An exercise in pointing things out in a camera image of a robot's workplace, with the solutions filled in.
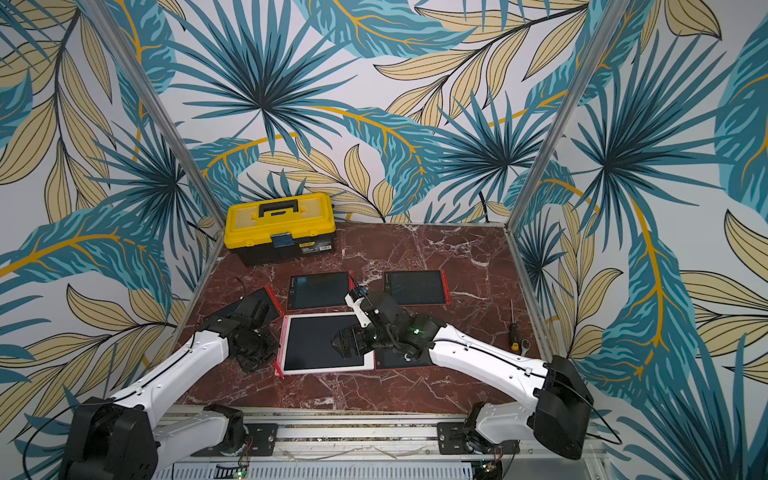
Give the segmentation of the red stylus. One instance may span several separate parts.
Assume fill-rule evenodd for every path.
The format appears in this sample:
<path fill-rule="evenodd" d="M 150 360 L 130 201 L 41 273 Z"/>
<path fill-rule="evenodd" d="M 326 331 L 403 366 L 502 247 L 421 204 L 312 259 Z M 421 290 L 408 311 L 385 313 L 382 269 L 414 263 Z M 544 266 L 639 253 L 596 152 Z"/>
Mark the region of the red stylus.
<path fill-rule="evenodd" d="M 444 294 L 444 304 L 450 305 L 451 304 L 451 296 L 450 296 L 450 289 L 448 286 L 446 273 L 444 270 L 440 270 L 441 275 L 441 282 L 442 282 L 442 288 L 443 288 L 443 294 Z"/>

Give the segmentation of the red stylus angled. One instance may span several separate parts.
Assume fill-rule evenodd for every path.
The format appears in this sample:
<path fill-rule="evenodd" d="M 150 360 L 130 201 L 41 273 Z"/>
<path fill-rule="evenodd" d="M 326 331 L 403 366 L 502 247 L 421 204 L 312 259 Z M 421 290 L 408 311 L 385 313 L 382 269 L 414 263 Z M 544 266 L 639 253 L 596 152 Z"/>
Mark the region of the red stylus angled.
<path fill-rule="evenodd" d="M 273 367 L 274 367 L 274 370 L 275 370 L 275 374 L 276 374 L 276 375 L 277 375 L 277 376 L 278 376 L 280 379 L 284 379 L 284 378 L 285 378 L 285 376 L 284 376 L 284 373 L 283 373 L 283 371 L 282 371 L 282 369 L 281 369 L 281 367 L 280 367 L 280 365 L 279 365 L 278 361 L 277 361 L 277 360 L 273 360 L 273 361 L 272 361 L 272 364 L 273 364 Z"/>

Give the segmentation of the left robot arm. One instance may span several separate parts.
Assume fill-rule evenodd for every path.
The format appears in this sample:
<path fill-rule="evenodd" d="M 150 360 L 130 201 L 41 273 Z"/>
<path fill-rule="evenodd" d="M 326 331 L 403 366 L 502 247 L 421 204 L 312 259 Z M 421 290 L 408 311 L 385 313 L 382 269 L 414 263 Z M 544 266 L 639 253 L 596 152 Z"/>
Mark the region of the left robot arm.
<path fill-rule="evenodd" d="M 74 413 L 62 479 L 150 479 L 159 469 L 207 448 L 244 457 L 253 437 L 240 410 L 209 405 L 190 419 L 160 425 L 176 400 L 228 359 L 250 373 L 268 367 L 278 345 L 266 330 L 269 308 L 242 300 L 209 317 L 158 367 L 108 399 L 90 398 Z"/>

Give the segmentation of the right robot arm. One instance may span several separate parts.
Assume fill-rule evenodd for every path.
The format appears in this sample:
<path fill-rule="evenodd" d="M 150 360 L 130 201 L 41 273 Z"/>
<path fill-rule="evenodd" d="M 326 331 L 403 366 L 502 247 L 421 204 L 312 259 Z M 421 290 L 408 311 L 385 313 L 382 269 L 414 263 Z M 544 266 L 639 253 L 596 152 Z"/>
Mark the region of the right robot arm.
<path fill-rule="evenodd" d="M 570 460 L 582 456 L 594 399 L 574 364 L 559 355 L 528 358 L 494 347 L 427 314 L 413 314 L 386 293 L 351 290 L 345 302 L 356 324 L 340 330 L 333 348 L 344 358 L 388 350 L 412 361 L 428 357 L 489 385 L 511 402 L 475 406 L 460 436 L 474 450 L 534 439 Z"/>

